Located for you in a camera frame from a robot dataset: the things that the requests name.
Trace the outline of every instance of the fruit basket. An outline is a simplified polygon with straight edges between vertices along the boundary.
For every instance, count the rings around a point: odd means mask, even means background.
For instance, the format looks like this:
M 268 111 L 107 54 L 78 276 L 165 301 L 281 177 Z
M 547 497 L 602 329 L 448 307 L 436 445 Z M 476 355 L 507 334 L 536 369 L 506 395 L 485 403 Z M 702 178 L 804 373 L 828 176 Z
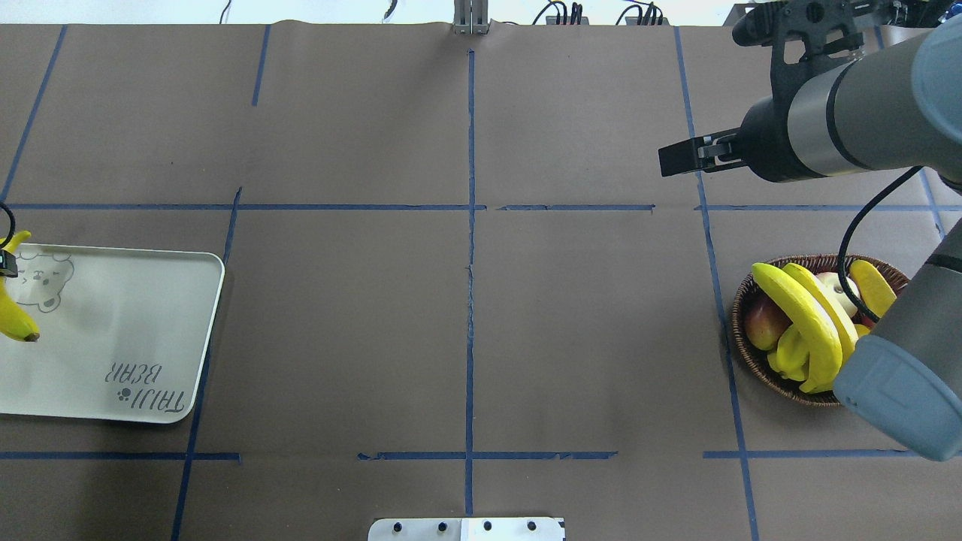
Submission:
M 809 269 L 811 272 L 818 274 L 820 272 L 835 271 L 837 257 L 836 254 L 796 255 L 779 257 L 766 261 L 765 263 L 779 268 L 788 263 L 797 263 Z M 909 280 L 905 274 L 888 263 L 872 257 L 849 255 L 846 258 L 846 270 L 848 270 L 848 267 L 856 259 L 862 259 L 875 265 L 896 294 L 908 285 Z M 731 330 L 734 339 L 733 344 L 735 346 L 732 354 L 741 359 L 752 374 L 755 374 L 755 376 L 761 379 L 768 387 L 787 399 L 810 406 L 831 407 L 840 405 L 831 391 L 812 395 L 802 393 L 798 389 L 800 382 L 784 379 L 772 370 L 769 366 L 766 352 L 756 348 L 748 340 L 745 331 L 745 313 L 748 307 L 752 306 L 762 295 L 764 295 L 764 293 L 761 288 L 758 287 L 758 284 L 755 283 L 752 275 L 749 274 L 746 276 L 741 286 L 739 286 L 738 292 L 735 294 L 735 300 L 731 310 Z

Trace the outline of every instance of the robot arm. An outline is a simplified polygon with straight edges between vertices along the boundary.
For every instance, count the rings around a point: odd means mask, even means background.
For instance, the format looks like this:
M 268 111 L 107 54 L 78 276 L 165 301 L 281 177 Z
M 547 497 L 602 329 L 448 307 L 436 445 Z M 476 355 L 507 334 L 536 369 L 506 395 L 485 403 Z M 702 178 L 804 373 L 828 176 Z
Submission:
M 772 182 L 929 166 L 962 194 L 962 16 L 850 61 L 864 0 L 761 4 L 736 25 L 743 45 L 772 47 L 772 96 L 742 125 L 659 150 L 662 175 L 750 167 Z M 827 36 L 842 37 L 828 42 Z M 787 41 L 805 55 L 784 62 Z M 925 262 L 835 379 L 839 401 L 932 460 L 962 450 L 962 221 Z

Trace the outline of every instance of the bear illustration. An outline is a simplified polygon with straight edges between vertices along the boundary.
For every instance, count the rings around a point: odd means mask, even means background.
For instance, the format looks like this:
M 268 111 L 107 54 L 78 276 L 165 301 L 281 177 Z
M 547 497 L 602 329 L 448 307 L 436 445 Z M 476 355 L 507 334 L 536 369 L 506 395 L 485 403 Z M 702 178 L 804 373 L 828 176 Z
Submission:
M 21 254 L 17 278 L 7 279 L 7 290 L 17 304 L 36 306 L 48 314 L 60 306 L 61 292 L 73 277 L 69 254 Z

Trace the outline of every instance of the table surface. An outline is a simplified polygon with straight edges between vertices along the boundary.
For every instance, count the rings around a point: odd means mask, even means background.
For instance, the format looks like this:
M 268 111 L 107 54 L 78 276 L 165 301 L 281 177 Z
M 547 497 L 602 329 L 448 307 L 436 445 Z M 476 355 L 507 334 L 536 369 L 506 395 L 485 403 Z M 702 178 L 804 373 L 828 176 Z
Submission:
M 770 93 L 768 51 L 726 29 L 8 25 L 0 44 L 0 196 L 36 242 L 228 269 L 181 423 L 0 416 L 3 538 L 962 528 L 962 462 L 789 402 L 725 346 L 751 263 L 837 249 L 896 176 L 661 178 L 659 146 Z M 912 275 L 960 216 L 928 171 L 852 251 Z

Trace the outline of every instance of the yellow banana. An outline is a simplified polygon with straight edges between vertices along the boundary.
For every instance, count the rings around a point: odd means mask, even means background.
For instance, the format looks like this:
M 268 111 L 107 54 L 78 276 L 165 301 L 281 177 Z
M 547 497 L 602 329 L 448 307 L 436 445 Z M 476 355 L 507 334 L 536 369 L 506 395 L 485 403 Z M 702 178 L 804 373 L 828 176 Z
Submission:
M 14 253 L 20 243 L 29 238 L 30 231 L 20 231 L 3 249 Z M 7 295 L 7 278 L 0 282 L 0 332 L 19 342 L 36 342 L 40 338 L 37 322 Z
M 875 265 L 868 261 L 856 259 L 851 263 L 851 279 L 855 280 L 865 305 L 880 318 L 896 301 L 892 286 L 885 281 L 885 277 Z
M 824 308 L 784 270 L 767 263 L 751 266 L 755 282 L 792 320 L 809 347 L 808 379 L 799 389 L 821 393 L 832 388 L 842 368 L 842 343 Z
M 845 365 L 848 358 L 855 352 L 855 343 L 858 342 L 855 324 L 851 322 L 845 308 L 809 269 L 797 263 L 789 263 L 782 270 L 801 284 L 805 291 L 812 294 L 828 314 L 828 317 L 832 319 L 835 330 L 839 333 L 839 342 L 842 345 L 842 364 Z
M 789 325 L 778 339 L 778 347 L 769 354 L 769 365 L 785 379 L 804 381 L 808 379 L 808 356 L 805 339 L 797 327 Z

